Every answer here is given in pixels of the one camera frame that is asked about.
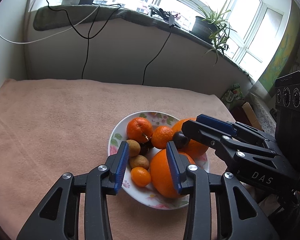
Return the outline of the dark green sill mat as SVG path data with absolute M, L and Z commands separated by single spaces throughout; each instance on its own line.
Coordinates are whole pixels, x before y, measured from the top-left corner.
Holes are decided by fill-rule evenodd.
M 247 72 L 206 42 L 145 14 L 111 6 L 44 6 L 30 14 L 30 78 L 86 79 L 153 85 L 164 80 L 248 82 Z

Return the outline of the large front orange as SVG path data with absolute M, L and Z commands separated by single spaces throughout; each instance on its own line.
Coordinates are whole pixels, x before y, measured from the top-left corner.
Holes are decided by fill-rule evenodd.
M 174 188 L 166 150 L 160 150 L 150 161 L 149 171 L 154 188 L 165 198 L 176 199 L 180 195 Z

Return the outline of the mandarin on plate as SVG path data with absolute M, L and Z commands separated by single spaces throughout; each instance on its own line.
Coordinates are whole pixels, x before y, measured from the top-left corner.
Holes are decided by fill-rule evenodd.
M 143 144 L 151 139 L 153 126 L 147 119 L 137 117 L 128 123 L 126 132 L 128 139 L 132 139 Z

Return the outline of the dark purple plum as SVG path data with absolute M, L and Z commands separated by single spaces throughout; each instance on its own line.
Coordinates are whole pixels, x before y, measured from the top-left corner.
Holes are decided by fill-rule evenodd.
M 190 142 L 190 138 L 186 137 L 182 131 L 175 132 L 172 140 L 178 150 L 186 147 Z

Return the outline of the black device on sill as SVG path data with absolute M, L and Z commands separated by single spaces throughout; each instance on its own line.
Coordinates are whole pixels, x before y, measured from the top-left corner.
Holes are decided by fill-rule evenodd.
M 151 17 L 158 15 L 159 17 L 162 18 L 163 21 L 165 21 L 168 24 L 170 28 L 171 27 L 181 28 L 181 25 L 176 22 L 177 16 L 173 15 L 170 11 L 164 11 L 163 9 L 157 7 L 154 4 L 150 4 L 148 7 L 150 9 Z

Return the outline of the mandarin orange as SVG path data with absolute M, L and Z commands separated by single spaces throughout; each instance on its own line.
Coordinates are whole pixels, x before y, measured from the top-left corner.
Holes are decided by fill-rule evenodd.
M 151 138 L 152 145 L 160 150 L 166 148 L 166 145 L 169 141 L 173 139 L 174 131 L 167 126 L 158 126 Z

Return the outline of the brown kiwi on plate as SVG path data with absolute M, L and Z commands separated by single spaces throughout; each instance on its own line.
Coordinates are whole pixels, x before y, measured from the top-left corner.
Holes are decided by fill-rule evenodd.
M 126 142 L 129 145 L 129 156 L 130 157 L 137 156 L 141 151 L 140 144 L 137 141 L 132 140 L 132 139 L 128 139 Z

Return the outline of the brown kiwi fruit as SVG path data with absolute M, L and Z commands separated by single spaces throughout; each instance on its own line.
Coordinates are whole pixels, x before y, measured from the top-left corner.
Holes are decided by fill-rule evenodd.
M 130 168 L 133 169 L 135 167 L 141 167 L 146 170 L 149 169 L 149 160 L 143 155 L 137 155 L 134 157 L 130 157 L 129 159 Z

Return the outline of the pink towel cloth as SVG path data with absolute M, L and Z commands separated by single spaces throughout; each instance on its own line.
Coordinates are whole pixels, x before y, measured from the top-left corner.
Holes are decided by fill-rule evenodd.
M 7 80 L 0 88 L 0 226 L 15 239 L 65 172 L 105 162 L 113 128 L 139 111 L 233 117 L 214 95 L 91 80 Z

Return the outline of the small kumquat orange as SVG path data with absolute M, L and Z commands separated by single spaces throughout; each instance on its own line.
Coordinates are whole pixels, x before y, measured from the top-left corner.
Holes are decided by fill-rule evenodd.
M 130 176 L 132 181 L 139 187 L 145 187 L 152 181 L 150 173 L 143 167 L 133 168 Z

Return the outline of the cardboard box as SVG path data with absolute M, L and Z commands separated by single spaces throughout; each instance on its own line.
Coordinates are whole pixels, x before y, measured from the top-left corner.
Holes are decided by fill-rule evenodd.
M 255 115 L 255 112 L 253 108 L 251 107 L 249 102 L 245 102 L 242 106 L 243 112 L 247 116 L 247 119 L 249 120 L 249 126 L 252 126 L 258 130 L 263 130 L 262 126 L 260 125 L 257 116 Z

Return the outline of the potted spider plant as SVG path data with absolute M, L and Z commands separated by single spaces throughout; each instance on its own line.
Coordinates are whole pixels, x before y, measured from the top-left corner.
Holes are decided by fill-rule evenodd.
M 214 11 L 209 6 L 206 11 L 202 6 L 193 0 L 183 0 L 193 3 L 197 9 L 203 13 L 203 16 L 196 16 L 192 30 L 189 31 L 192 35 L 201 40 L 211 44 L 207 52 L 213 51 L 216 55 L 215 64 L 217 64 L 219 55 L 224 57 L 224 53 L 229 49 L 228 39 L 230 38 L 230 31 L 235 31 L 231 28 L 227 19 L 223 18 L 225 14 L 231 10 L 224 10 L 228 0 L 225 0 L 220 11 Z

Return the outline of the green snack bag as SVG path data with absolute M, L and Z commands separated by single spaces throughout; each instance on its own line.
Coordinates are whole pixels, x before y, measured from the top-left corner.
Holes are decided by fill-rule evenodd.
M 224 104 L 232 103 L 235 100 L 242 100 L 243 93 L 239 83 L 234 83 L 221 97 Z

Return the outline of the white floral plate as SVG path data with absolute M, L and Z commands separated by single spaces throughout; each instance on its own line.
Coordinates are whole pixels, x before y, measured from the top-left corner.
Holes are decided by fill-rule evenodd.
M 179 119 L 158 111 L 140 111 L 130 114 L 123 118 L 113 129 L 108 142 L 108 155 L 117 153 L 122 141 L 128 139 L 126 127 L 134 118 L 141 117 L 147 119 L 156 129 L 160 125 L 172 128 Z M 138 187 L 130 177 L 131 168 L 127 166 L 123 178 L 122 188 L 133 199 L 143 205 L 159 210 L 175 210 L 188 206 L 189 196 L 179 197 L 177 199 L 166 198 L 160 194 L 150 183 L 145 187 Z

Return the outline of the large orange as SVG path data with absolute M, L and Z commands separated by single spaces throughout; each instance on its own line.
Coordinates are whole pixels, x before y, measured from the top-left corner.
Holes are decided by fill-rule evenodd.
M 183 123 L 186 122 L 187 120 L 195 121 L 196 119 L 195 118 L 187 118 L 187 119 L 179 120 L 172 127 L 173 132 L 175 133 L 175 132 L 181 131 L 181 127 L 182 127 Z M 208 146 L 203 145 L 203 144 L 191 139 L 190 142 L 185 147 L 180 149 L 180 151 L 186 153 L 194 160 L 194 159 L 200 158 L 204 153 L 207 152 L 208 149 L 209 149 Z
M 166 150 L 160 150 L 150 161 L 149 171 L 154 188 L 165 198 L 176 199 L 180 195 L 174 188 Z

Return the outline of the dark plum on plate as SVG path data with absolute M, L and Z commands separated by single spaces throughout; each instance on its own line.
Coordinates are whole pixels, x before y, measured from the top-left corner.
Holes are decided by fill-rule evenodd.
M 154 146 L 152 145 L 152 142 L 149 140 L 146 143 L 140 144 L 140 153 L 139 155 L 146 155 L 149 150 L 151 150 Z

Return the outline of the large rear orange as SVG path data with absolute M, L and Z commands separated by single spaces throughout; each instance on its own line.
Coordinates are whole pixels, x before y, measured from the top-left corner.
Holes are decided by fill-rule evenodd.
M 181 131 L 181 127 L 182 127 L 183 123 L 186 122 L 187 120 L 195 121 L 196 119 L 195 118 L 187 118 L 187 119 L 179 120 L 172 127 L 173 132 L 175 133 L 175 132 Z M 203 144 L 191 139 L 190 142 L 185 147 L 180 149 L 180 151 L 186 153 L 194 160 L 194 159 L 200 158 L 204 153 L 207 152 L 208 149 L 209 149 L 208 146 L 203 145 Z

